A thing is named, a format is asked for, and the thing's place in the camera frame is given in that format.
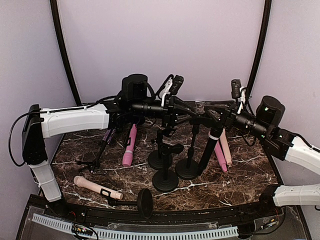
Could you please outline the purple glitter microphone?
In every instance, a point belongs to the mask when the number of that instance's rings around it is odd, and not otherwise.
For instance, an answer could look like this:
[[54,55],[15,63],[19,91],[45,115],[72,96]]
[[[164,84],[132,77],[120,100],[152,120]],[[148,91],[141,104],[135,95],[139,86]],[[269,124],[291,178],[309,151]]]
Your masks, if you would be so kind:
[[113,128],[113,129],[108,129],[108,130],[106,131],[103,139],[102,139],[102,143],[109,145],[110,142],[112,141],[115,133],[116,133],[116,129],[115,129],[115,128]]

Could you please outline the black round-base desk stand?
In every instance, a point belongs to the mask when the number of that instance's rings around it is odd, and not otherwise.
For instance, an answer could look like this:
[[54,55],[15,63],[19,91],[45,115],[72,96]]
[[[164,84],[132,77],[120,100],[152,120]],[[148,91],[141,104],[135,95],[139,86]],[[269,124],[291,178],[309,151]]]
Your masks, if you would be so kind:
[[172,192],[179,184],[177,174],[169,170],[170,157],[172,154],[180,154],[184,150],[184,146],[180,143],[175,145],[168,145],[166,143],[160,144],[162,156],[162,170],[158,170],[152,177],[152,184],[156,190],[162,193]]

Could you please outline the large pink microphone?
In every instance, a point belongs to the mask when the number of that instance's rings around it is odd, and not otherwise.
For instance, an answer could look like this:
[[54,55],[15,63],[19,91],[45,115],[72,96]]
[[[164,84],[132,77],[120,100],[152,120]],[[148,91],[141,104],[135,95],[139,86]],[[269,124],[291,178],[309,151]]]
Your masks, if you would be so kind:
[[223,154],[223,150],[221,148],[221,145],[220,145],[219,141],[216,143],[216,146],[214,148],[214,152],[215,152],[215,155],[217,157],[217,160],[218,160],[218,163],[219,163],[219,166],[220,166],[221,170],[224,173],[226,173],[228,171],[227,162],[225,160],[225,156]]

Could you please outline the black stand with black microphone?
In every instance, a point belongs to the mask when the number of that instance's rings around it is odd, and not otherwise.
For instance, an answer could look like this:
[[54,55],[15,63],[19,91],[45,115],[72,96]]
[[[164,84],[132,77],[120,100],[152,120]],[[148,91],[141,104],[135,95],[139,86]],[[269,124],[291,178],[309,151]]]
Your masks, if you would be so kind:
[[198,163],[193,160],[194,156],[194,145],[196,141],[196,136],[199,133],[200,125],[205,125],[205,121],[208,120],[207,117],[200,116],[194,120],[190,120],[189,123],[193,125],[192,127],[192,139],[190,147],[187,151],[187,158],[184,158],[177,162],[175,165],[175,173],[180,179],[183,180],[193,180],[197,175]]

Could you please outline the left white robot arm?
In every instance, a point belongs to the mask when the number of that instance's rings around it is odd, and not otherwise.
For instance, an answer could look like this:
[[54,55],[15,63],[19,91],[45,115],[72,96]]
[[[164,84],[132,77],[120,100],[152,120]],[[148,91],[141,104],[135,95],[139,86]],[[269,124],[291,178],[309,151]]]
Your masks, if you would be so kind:
[[169,75],[157,92],[148,77],[135,73],[122,79],[116,96],[104,97],[95,103],[68,108],[40,108],[34,104],[22,116],[26,118],[22,130],[22,159],[35,176],[51,210],[60,218],[67,218],[70,206],[48,161],[45,139],[83,130],[119,129],[143,118],[160,119],[164,128],[180,124],[179,116],[193,118],[197,113],[176,95],[184,78]]

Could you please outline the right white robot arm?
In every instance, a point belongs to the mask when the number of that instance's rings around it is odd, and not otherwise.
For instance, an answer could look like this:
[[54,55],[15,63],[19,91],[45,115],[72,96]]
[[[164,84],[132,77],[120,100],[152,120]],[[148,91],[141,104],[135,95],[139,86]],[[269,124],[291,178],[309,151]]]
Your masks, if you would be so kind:
[[[279,160],[300,165],[316,174],[320,173],[320,150],[311,145],[298,133],[280,128],[279,123],[284,115],[285,106],[273,96],[265,95],[256,114],[246,111],[238,112],[233,103],[228,108],[207,105],[204,108],[213,126],[209,133],[207,146],[203,153],[198,172],[201,173],[221,136],[222,130],[237,128],[257,138],[268,154]],[[255,213],[266,217],[276,207],[282,206],[320,206],[319,184],[286,186],[268,185],[255,205]]]

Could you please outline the black tripod stand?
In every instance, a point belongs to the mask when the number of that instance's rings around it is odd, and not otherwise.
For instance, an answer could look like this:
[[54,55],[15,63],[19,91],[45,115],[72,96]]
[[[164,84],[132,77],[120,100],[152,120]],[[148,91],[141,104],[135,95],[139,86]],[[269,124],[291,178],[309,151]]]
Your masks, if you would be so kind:
[[78,172],[81,173],[85,170],[88,170],[90,173],[94,175],[105,176],[114,187],[117,187],[118,186],[117,183],[109,175],[107,175],[106,172],[103,172],[100,169],[101,167],[100,158],[103,152],[105,151],[106,146],[109,144],[103,144],[101,140],[99,145],[100,145],[99,151],[93,161],[80,161],[80,160],[76,161],[77,165],[85,165],[84,167],[80,168]]

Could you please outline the black stand holding beige microphone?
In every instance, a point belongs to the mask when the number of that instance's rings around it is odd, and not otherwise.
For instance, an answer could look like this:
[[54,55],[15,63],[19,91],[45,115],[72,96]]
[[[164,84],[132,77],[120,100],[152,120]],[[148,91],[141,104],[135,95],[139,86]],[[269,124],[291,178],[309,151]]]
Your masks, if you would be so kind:
[[147,157],[148,165],[155,170],[161,170],[163,168],[163,159],[161,152],[161,144],[163,143],[163,136],[170,138],[171,132],[176,130],[172,127],[166,127],[164,129],[158,129],[156,133],[156,139],[151,142],[157,144],[157,149],[153,150]]

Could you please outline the black microphone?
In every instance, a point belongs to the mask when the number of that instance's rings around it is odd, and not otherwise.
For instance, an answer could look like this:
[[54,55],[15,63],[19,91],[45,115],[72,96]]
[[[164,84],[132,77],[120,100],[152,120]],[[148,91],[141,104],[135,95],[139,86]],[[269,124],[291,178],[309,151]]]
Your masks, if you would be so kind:
[[197,175],[201,176],[203,171],[206,169],[212,153],[216,147],[216,144],[223,132],[223,127],[211,128],[208,134],[208,141],[203,151],[202,157],[198,164]]

